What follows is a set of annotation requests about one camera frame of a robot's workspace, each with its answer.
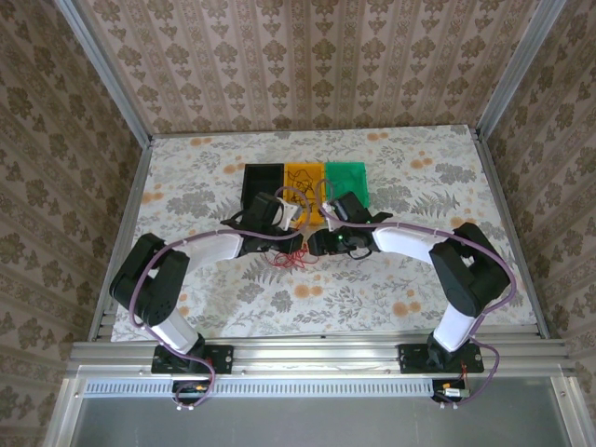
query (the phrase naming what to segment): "patterned wallpaper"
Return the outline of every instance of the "patterned wallpaper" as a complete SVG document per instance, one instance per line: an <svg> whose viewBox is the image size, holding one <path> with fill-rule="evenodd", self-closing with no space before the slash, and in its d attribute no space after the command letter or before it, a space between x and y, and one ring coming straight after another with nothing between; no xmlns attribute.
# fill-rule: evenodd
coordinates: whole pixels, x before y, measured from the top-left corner
<svg viewBox="0 0 596 447"><path fill-rule="evenodd" d="M567 1L489 145L596 421L596 2Z"/></svg>
<svg viewBox="0 0 596 447"><path fill-rule="evenodd" d="M150 133L475 125L537 0L84 0Z"/></svg>
<svg viewBox="0 0 596 447"><path fill-rule="evenodd" d="M0 444L43 439L140 148L51 1L0 2Z"/></svg>

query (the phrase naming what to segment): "table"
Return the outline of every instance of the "table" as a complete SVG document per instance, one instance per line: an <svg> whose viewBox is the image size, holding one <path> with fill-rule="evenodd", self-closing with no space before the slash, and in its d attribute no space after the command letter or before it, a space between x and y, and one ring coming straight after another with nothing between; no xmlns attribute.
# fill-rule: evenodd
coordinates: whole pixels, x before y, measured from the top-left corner
<svg viewBox="0 0 596 447"><path fill-rule="evenodd" d="M513 266L517 296L484 324L535 323L466 126L176 137L152 146L135 240L152 232L171 242L218 227L240 210L247 163L361 161L373 214L436 228L476 223ZM178 303L209 338L431 329L446 306L432 266L382 253L361 261L321 257L304 269L251 254L187 275ZM112 341L145 338L120 307Z"/></svg>

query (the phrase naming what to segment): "purple cable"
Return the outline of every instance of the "purple cable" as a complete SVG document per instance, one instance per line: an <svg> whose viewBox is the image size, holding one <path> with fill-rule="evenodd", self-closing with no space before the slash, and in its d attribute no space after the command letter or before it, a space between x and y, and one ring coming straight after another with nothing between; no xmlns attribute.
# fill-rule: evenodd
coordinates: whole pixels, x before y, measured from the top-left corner
<svg viewBox="0 0 596 447"><path fill-rule="evenodd" d="M298 189L292 188L290 186L282 186L281 188L278 189L278 191L276 192L276 195L280 191L282 191L284 189L288 189L290 191L293 191L293 193L295 193L298 196L300 196L301 199L305 201L305 203L308 203L308 199L306 198L306 195L302 191L299 191ZM304 229L306 229L308 227L308 224L310 223L310 208L309 207L306 207L305 208L305 211L306 211L305 222L300 227L299 231L296 231L296 232L294 232L294 233L292 233L290 235L286 235L286 236L269 236L269 235L262 235L260 233L255 233L253 231L232 230L232 229L230 229L230 230L224 229L224 230L208 231L207 233L201 233L199 235L194 235L194 236L186 237L184 239L180 239L180 240L177 240L175 242L172 242L172 243L166 245L163 249L161 249L160 251L158 251L154 255L154 257L151 259L151 261L149 261L149 263L147 264L147 266L142 271L141 276L139 277L139 280L137 281L137 284L136 284L136 286L134 288L134 291L132 292L132 295L130 296L130 304L129 304L129 321L130 321L130 324L132 324L132 326L134 326L135 328L145 329L155 339L157 339L157 341L162 346L164 346L173 355L175 355L175 356L177 356L177 357L179 357L181 359L195 361L197 363L200 363L201 365L205 366L209 370L209 373L210 373L210 383L209 383L209 386L207 388L207 391L203 394L203 396L201 396L200 399L198 399L192 405L183 405L179 400L177 400L176 403L178 403L178 405L180 405L182 407L196 407L196 406L200 405L203 401L205 401L205 399L211 393L211 391L213 390L213 387L215 385L215 370L204 359L201 359L199 357L189 356L187 354L183 354L181 352L178 352L173 347L171 347L170 345L168 345L159 335L157 335L155 332L153 332L145 324L143 324L142 322L141 323L137 322L137 320L135 318L134 310L135 310L136 305L137 305L137 300L139 299L139 293L141 291L141 286L144 283L144 281L146 280L147 276L149 275L149 272L151 271L151 269L153 268L153 266L157 263L157 261L159 260L159 258L161 258L166 251L171 250L173 248L176 248L176 247L178 247L180 245L187 244L188 242L192 242L192 241L201 239L203 237L210 237L210 236L217 236L217 235L242 235L242 236L260 237L262 239L268 239L268 240L287 240L287 239L292 239L293 237L296 237L299 234L301 234L302 231Z"/></svg>
<svg viewBox="0 0 596 447"><path fill-rule="evenodd" d="M485 308L482 311L482 313L478 316L478 318L476 319L476 322L474 323L474 325L472 326L472 329L470 329L470 332L468 334L468 336L470 337L470 340L472 340L476 345L493 351L494 355L495 355L494 366L491 369L491 372L488 374L488 377L486 378L484 383L481 385L480 388L478 388L478 390L472 396L470 396L469 398L467 398L465 400L462 400L461 402L458 403L458 405L462 405L465 402L474 400L493 380L494 374L496 373L496 369L499 366L500 357L499 357L499 353L497 352L497 350L494 347L492 347L490 345L486 345L484 343L480 343L476 339L472 339L471 337L472 337L472 335L474 335L474 333L476 333L476 331L478 330L478 328L480 327L480 325L486 318L487 314L495 311L499 307L506 305L515 297L515 293L517 291L517 281L515 279L515 276L513 275L513 272L509 268L509 266L505 263L505 261L503 261L503 259L501 259L500 256L498 256L497 254L493 253L492 251L484 248L482 245L477 244L476 242L473 242L471 240L465 239L464 237L460 237L458 235L454 235L453 233L448 233L443 230L435 230L432 228L428 228L426 226L416 225L414 223L406 224L406 223L400 223L400 222L388 222L388 223L353 223L352 224L350 222L341 221L340 219L333 216L332 214L329 214L323 208L323 204L320 201L320 193L319 193L320 187L323 183L328 184L330 186L331 192L333 191L333 185L329 180L321 179L318 181L317 186L315 186L315 198L317 200L318 209L326 218L328 218L332 221L336 221L337 223L341 224L342 226L351 226L353 228L383 228L383 227L397 226L397 228L405 228L407 230L413 230L418 233L425 233L428 235L436 235L436 236L441 236L441 237L449 237L453 240L456 240L457 242L459 242L461 244L467 245L467 246L471 247L472 249L475 249L477 251L480 251L483 254L486 254L489 258L491 258L493 261L495 261L505 271L505 273L507 274L507 276L509 278L509 281L511 282L511 288L509 289L508 295L503 300L499 301L498 303L496 303L494 305L490 305L487 308Z"/></svg>

